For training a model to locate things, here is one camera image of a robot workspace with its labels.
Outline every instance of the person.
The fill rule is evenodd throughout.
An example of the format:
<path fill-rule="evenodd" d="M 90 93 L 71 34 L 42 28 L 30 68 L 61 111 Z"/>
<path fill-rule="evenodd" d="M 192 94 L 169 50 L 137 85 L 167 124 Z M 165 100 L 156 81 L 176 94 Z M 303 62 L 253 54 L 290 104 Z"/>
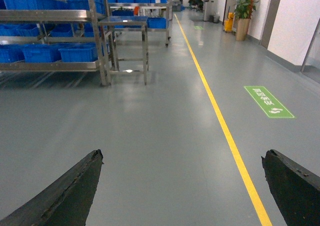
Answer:
<path fill-rule="evenodd" d="M 204 2 L 202 0 L 195 0 L 196 4 L 198 5 L 198 8 L 200 11 L 204 9 Z"/>

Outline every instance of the shelf leg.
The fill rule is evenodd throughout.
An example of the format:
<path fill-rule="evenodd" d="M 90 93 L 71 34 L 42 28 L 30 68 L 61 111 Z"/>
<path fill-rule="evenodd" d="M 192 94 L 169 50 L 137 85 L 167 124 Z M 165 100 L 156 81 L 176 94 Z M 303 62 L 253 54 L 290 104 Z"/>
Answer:
<path fill-rule="evenodd" d="M 148 41 L 146 39 L 146 26 L 143 26 L 141 28 L 142 32 L 142 57 L 143 57 L 143 79 L 144 79 L 144 85 L 147 85 L 147 48 L 148 48 Z"/>

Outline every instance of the trash can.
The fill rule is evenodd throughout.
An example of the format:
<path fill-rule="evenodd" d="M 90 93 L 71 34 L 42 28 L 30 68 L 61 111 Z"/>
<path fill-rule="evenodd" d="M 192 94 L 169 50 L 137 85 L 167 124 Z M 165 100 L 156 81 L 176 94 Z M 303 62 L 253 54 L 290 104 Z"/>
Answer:
<path fill-rule="evenodd" d="M 219 23 L 219 19 L 220 19 L 220 15 L 218 15 L 218 14 L 213 15 L 213 22 L 214 22 L 215 24 L 218 24 L 218 23 Z"/>

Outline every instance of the green plant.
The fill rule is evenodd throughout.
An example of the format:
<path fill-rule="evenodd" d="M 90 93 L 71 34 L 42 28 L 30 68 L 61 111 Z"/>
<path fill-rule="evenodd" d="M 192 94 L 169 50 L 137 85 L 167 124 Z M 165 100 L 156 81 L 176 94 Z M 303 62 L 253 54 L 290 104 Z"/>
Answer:
<path fill-rule="evenodd" d="M 237 19 L 251 19 L 253 10 L 256 10 L 256 3 L 256 0 L 235 0 L 235 17 Z"/>

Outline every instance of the metal table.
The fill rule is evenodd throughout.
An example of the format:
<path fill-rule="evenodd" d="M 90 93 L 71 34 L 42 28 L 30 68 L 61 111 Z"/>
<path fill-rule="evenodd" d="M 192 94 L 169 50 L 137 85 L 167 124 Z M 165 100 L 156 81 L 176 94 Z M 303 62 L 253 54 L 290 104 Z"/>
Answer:
<path fill-rule="evenodd" d="M 136 28 L 141 31 L 142 34 L 142 58 L 118 58 L 117 49 L 114 45 L 114 42 L 111 42 L 110 52 L 111 57 L 115 62 L 115 66 L 111 67 L 108 75 L 114 74 L 143 74 L 144 85 L 147 85 L 147 71 L 149 70 L 149 53 L 148 53 L 148 30 L 147 30 L 147 16 L 109 16 L 98 22 L 99 26 L 103 28 L 103 38 L 109 38 L 115 29 L 115 26 L 124 26 L 125 29 L 130 29 L 131 26 L 139 26 Z M 107 51 L 107 44 L 103 43 L 104 52 Z M 119 61 L 143 61 L 143 71 L 137 70 L 125 70 L 120 71 L 119 69 Z"/>

